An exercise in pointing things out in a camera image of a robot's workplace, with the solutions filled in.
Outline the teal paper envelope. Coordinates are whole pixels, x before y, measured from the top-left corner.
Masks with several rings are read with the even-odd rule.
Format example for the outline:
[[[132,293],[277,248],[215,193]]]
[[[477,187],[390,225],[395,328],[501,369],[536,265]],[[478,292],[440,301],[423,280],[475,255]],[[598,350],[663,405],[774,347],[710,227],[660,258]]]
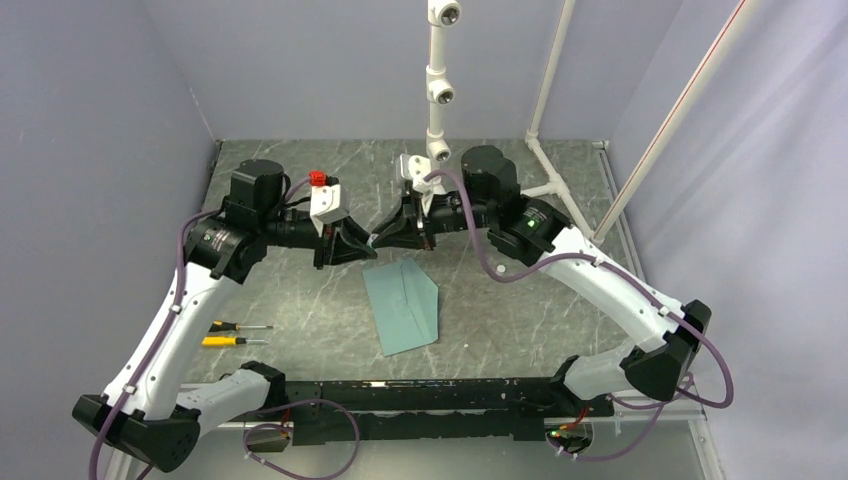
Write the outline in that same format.
[[[439,289],[413,259],[366,269],[363,276],[384,356],[439,339]]]

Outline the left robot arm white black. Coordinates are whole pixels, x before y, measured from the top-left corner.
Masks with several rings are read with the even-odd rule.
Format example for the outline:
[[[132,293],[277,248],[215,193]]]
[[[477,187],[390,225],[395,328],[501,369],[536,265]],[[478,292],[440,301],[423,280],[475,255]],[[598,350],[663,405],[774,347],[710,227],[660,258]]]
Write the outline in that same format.
[[[250,413],[272,420],[293,407],[285,374],[258,361],[200,389],[182,390],[220,309],[270,248],[310,250],[316,268],[375,257],[337,179],[313,188],[308,211],[289,205],[292,190],[281,164],[246,160],[232,173],[221,205],[180,228],[175,276],[150,327],[104,391],[80,397],[73,408],[97,446],[170,472],[220,424]]]

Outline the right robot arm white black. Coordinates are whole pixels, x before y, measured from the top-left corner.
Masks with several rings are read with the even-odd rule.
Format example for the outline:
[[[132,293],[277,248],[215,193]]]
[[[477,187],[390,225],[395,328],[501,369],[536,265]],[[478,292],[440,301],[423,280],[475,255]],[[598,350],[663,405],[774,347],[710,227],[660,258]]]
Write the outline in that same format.
[[[501,254],[555,279],[610,317],[628,336],[620,347],[572,356],[552,379],[557,411],[574,415],[600,395],[636,390],[669,402],[681,390],[710,309],[651,288],[595,247],[562,211],[522,193],[515,164],[491,145],[461,158],[456,187],[447,190],[434,161],[402,154],[395,162],[398,206],[374,231],[375,248],[432,250],[443,233],[484,230]]]

